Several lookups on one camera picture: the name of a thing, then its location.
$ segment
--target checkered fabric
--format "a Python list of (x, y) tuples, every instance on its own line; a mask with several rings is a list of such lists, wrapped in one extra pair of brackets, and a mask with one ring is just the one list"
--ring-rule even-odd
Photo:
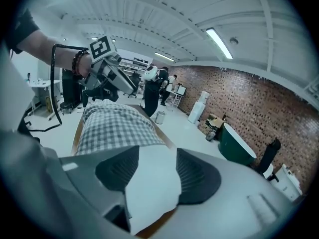
[(152, 123), (136, 109), (110, 100), (95, 101), (83, 113), (76, 155), (129, 146), (164, 144)]

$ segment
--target white device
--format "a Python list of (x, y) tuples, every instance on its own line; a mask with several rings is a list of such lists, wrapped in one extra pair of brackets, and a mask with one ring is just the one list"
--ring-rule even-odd
[(209, 93), (206, 91), (202, 91), (198, 101), (205, 104), (207, 102), (208, 97), (209, 97)]
[(201, 114), (203, 113), (205, 109), (205, 104), (201, 102), (196, 102), (193, 109), (191, 110), (188, 121), (192, 122), (193, 124), (196, 123), (196, 121), (200, 118)]
[(155, 82), (159, 78), (159, 75), (160, 70), (157, 68), (157, 66), (153, 66), (152, 69), (142, 75), (141, 79), (143, 81)]
[(279, 182), (277, 182), (276, 179), (273, 179), (270, 183), (281, 191), (291, 202), (296, 200), (299, 196), (302, 196), (303, 193), (300, 189), (298, 179), (285, 164), (278, 170), (276, 177)]
[(109, 36), (103, 36), (90, 43), (89, 51), (92, 58), (91, 70), (89, 75), (80, 81), (82, 85), (90, 90), (103, 85), (103, 88), (108, 90), (110, 85), (107, 83), (110, 83), (126, 94), (130, 95), (134, 91), (136, 86), (118, 68), (122, 58)]

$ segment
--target monitor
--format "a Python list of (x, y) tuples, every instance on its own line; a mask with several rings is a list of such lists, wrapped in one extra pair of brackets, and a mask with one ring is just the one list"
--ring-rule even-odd
[(184, 86), (179, 86), (176, 93), (181, 95), (181, 96), (184, 96), (185, 95), (185, 91), (186, 91), (186, 87)]

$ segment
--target ceiling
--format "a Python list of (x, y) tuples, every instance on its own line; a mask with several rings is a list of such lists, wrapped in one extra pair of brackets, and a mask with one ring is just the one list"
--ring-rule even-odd
[[(87, 38), (108, 34), (116, 47), (175, 60), (250, 72), (295, 91), (319, 107), (317, 53), (287, 0), (41, 0), (68, 14)], [(233, 56), (206, 34), (214, 27)], [(238, 44), (231, 44), (235, 37)]]

